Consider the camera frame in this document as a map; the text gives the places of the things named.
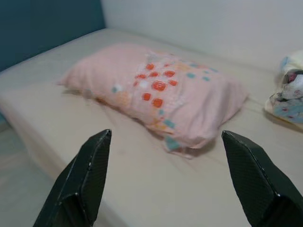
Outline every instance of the white wall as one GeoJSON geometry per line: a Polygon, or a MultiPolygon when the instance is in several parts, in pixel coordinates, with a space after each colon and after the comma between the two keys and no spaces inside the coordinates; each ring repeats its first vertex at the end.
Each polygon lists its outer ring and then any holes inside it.
{"type": "Polygon", "coordinates": [[[303,0],[101,0],[107,27],[277,70],[303,48],[303,0]]]}

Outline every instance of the pink pillow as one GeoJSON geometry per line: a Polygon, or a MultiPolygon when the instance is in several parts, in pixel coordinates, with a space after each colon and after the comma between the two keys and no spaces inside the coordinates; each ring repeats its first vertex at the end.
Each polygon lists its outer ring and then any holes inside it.
{"type": "Polygon", "coordinates": [[[89,90],[139,119],[175,153],[212,140],[248,95],[217,70],[136,44],[102,49],[73,66],[59,84],[89,90]]]}

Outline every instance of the bed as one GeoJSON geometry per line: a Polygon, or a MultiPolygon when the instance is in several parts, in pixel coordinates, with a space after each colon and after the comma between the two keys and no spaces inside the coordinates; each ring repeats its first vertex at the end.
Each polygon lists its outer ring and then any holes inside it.
{"type": "Polygon", "coordinates": [[[261,145],[303,193],[303,134],[262,110],[276,86],[274,72],[106,28],[17,64],[0,76],[1,112],[35,163],[54,179],[89,136],[112,129],[107,182],[96,226],[248,226],[220,137],[198,157],[185,160],[164,152],[159,138],[139,123],[55,84],[77,60],[118,42],[168,51],[240,80],[250,97],[222,130],[261,145]]]}

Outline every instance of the mattress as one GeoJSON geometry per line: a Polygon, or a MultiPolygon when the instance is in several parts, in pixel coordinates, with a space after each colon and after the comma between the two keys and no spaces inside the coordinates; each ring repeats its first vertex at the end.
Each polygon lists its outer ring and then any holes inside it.
{"type": "Polygon", "coordinates": [[[232,185],[220,137],[202,149],[200,156],[185,160],[164,152],[159,138],[139,123],[55,85],[77,60],[117,42],[168,51],[240,80],[250,98],[222,130],[236,132],[261,145],[303,194],[303,134],[262,109],[276,87],[274,72],[103,29],[0,74],[0,110],[24,141],[32,159],[53,178],[91,135],[112,129],[99,223],[117,227],[249,225],[232,185]]]}

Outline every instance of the pillow pattern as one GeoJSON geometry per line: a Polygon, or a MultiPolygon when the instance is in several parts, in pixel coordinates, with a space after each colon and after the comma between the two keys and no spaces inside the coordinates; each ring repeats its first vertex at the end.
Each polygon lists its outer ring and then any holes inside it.
{"type": "Polygon", "coordinates": [[[217,70],[136,44],[89,56],[59,82],[91,95],[161,135],[167,151],[192,157],[241,108],[248,93],[217,70]]]}

